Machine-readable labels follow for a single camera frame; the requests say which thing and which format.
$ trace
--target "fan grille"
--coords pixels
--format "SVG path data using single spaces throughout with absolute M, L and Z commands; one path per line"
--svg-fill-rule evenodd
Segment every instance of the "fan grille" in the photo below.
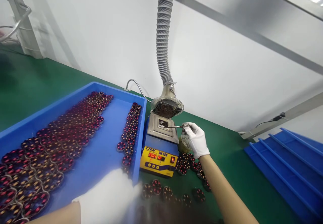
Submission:
M 156 112 L 156 114 L 163 116 L 165 118 L 172 118 L 178 113 L 176 107 L 171 106 L 169 104 L 162 104 L 162 103 L 156 105 L 156 108 L 154 111 Z

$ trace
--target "flexible extraction hose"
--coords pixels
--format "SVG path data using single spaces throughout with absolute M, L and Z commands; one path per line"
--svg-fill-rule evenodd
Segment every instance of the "flexible extraction hose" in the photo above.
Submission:
M 158 69 L 164 86 L 174 84 L 168 66 L 168 33 L 173 0 L 158 0 L 156 50 Z

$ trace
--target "gloved hand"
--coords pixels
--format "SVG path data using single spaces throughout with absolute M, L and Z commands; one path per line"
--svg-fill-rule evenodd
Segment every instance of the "gloved hand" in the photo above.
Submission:
M 92 189 L 73 200 L 81 206 L 81 224 L 120 223 L 142 186 L 132 186 L 121 169 L 112 170 Z
M 189 137 L 189 144 L 193 150 L 195 159 L 203 155 L 210 154 L 208 147 L 206 146 L 205 133 L 195 123 L 186 122 L 182 124 L 183 129 Z

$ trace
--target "electrical cable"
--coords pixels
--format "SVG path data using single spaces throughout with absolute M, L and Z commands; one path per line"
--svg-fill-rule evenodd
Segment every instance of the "electrical cable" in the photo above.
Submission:
M 258 124 L 255 128 L 257 128 L 258 126 L 260 126 L 261 124 L 264 124 L 264 123 L 268 123 L 268 122 L 273 122 L 274 120 L 270 120 L 270 121 L 265 121 L 265 122 L 262 122 L 260 124 Z
M 148 101 L 148 102 L 150 102 L 151 103 L 151 101 L 149 100 L 149 99 L 147 99 L 146 98 L 146 96 L 144 95 L 144 93 L 142 92 L 142 90 L 141 90 L 141 87 L 139 86 L 139 84 L 137 83 L 137 81 L 136 80 L 134 80 L 134 79 L 129 79 L 129 81 L 127 82 L 127 86 L 125 87 L 125 90 L 126 91 L 129 91 L 129 89 L 128 89 L 128 84 L 129 84 L 129 82 L 130 81 L 134 81 L 136 84 L 137 84 L 137 86 L 138 86 L 138 88 L 139 88 L 139 90 L 140 90 L 140 92 L 141 92 L 141 95 Z

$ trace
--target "digital temperature display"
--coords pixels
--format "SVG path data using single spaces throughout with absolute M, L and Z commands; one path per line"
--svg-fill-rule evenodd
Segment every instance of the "digital temperature display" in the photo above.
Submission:
M 154 153 L 151 153 L 151 152 L 150 152 L 150 153 L 148 154 L 148 157 L 151 157 L 151 158 L 155 158 L 155 159 L 156 159 L 157 155 L 156 155 L 156 154 L 154 154 Z
M 165 158 L 162 157 L 162 156 L 159 156 L 159 155 L 157 156 L 157 159 L 160 160 L 160 161 L 165 161 Z

